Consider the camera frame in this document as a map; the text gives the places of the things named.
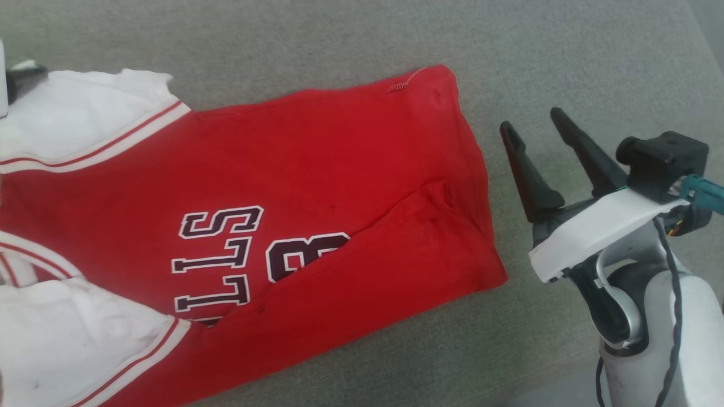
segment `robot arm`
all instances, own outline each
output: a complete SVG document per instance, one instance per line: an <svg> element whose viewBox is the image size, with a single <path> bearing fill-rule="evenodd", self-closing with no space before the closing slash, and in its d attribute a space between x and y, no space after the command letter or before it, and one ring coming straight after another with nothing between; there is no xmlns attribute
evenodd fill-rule
<svg viewBox="0 0 724 407"><path fill-rule="evenodd" d="M705 226L724 203L721 188L701 178L707 145L674 132L628 138L616 154L631 166L627 175L561 109L551 118L592 182L588 200L565 206L510 123L501 136L533 224L533 268L543 282L570 280L583 296L613 405L724 405L724 317L711 287L666 241ZM622 261L629 264L607 273Z"/></svg>

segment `black cable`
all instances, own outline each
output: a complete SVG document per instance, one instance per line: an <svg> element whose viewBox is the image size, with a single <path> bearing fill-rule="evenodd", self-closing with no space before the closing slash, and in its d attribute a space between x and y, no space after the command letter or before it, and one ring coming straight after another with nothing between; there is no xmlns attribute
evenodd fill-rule
<svg viewBox="0 0 724 407"><path fill-rule="evenodd" d="M659 232L661 245L664 247L664 251L666 252L666 263L671 271L671 287L674 291L674 344L671 347L671 353L669 354L669 369L664 375L664 386L662 387L659 396L656 398L655 405L655 407L662 407L664 405L664 401L666 401L666 396L671 389L671 383L673 382L676 367L678 366L678 354L679 349L681 349L681 325L683 322L683 312L681 309L681 281L679 280L678 268L676 267L676 262L674 261L674 255L671 253L669 242L666 240L666 232L664 232L661 222L659 222L658 219L654 219L654 224L656 225L656 230Z"/></svg>
<svg viewBox="0 0 724 407"><path fill-rule="evenodd" d="M603 403L603 390L601 390L601 373L603 373L603 358L599 356L596 365L596 399L600 407L606 407Z"/></svg>

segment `teal connector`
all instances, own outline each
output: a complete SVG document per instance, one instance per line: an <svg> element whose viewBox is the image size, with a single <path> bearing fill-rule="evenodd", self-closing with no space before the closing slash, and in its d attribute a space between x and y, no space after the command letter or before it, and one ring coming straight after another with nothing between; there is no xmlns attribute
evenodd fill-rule
<svg viewBox="0 0 724 407"><path fill-rule="evenodd" d="M711 209L720 215L724 214L724 188L711 181L698 175L687 175L683 180L677 181L672 189L679 189L678 197L681 199Z"/></svg>

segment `red fabric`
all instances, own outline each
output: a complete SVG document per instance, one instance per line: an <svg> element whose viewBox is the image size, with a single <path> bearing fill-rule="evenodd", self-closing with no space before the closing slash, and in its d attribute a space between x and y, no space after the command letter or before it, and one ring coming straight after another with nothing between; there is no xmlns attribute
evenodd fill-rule
<svg viewBox="0 0 724 407"><path fill-rule="evenodd" d="M104 406L189 403L507 278L482 156L445 67L192 112L108 161L3 183L0 229L160 312L224 316L196 324ZM230 218L216 235L180 236L189 214L208 213L193 233L219 210L254 206L254 231L233 232ZM288 277L270 281L274 242L343 234L313 262L292 253ZM251 238L244 264L172 272L175 259L231 256L233 238ZM245 276L247 304L177 311L179 297L231 293L230 275Z"/></svg>

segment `red jersey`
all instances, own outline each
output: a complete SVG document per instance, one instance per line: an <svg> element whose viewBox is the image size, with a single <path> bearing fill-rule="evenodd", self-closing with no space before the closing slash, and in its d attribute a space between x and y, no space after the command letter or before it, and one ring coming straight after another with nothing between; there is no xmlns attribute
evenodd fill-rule
<svg viewBox="0 0 724 407"><path fill-rule="evenodd" d="M506 280L445 67L208 112L175 101L127 127L0 161L2 251L218 322L104 406L188 403Z"/></svg>

